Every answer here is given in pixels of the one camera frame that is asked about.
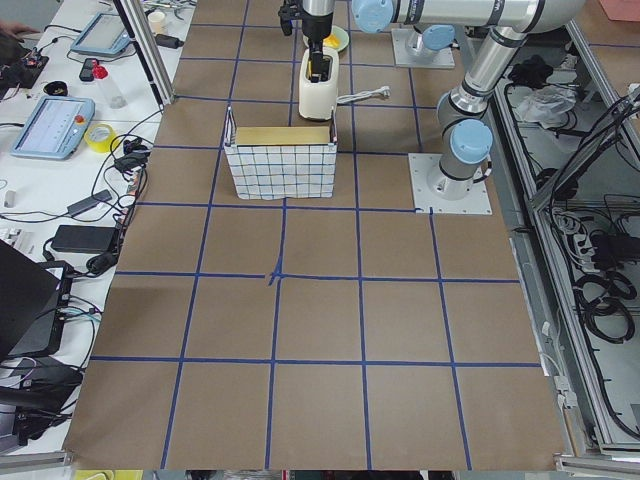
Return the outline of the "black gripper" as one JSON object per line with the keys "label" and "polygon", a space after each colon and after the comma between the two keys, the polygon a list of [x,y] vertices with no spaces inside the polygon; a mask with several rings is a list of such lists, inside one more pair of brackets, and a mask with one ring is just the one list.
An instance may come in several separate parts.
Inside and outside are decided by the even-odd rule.
{"label": "black gripper", "polygon": [[325,60],[321,49],[324,39],[327,38],[332,31],[332,14],[317,16],[302,13],[301,20],[303,34],[307,37],[310,48],[308,62],[309,80],[324,80]]}

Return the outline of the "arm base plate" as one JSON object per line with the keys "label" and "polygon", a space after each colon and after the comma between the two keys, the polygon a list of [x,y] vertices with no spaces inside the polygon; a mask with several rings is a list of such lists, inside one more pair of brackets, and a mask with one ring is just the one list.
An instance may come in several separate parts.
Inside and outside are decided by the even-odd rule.
{"label": "arm base plate", "polygon": [[410,153],[409,171],[414,209],[424,214],[491,215],[492,208],[477,168],[471,179],[453,180],[440,169],[441,154]]}
{"label": "arm base plate", "polygon": [[395,64],[406,68],[453,69],[451,45],[455,28],[449,24],[431,25],[423,31],[415,28],[392,29]]}

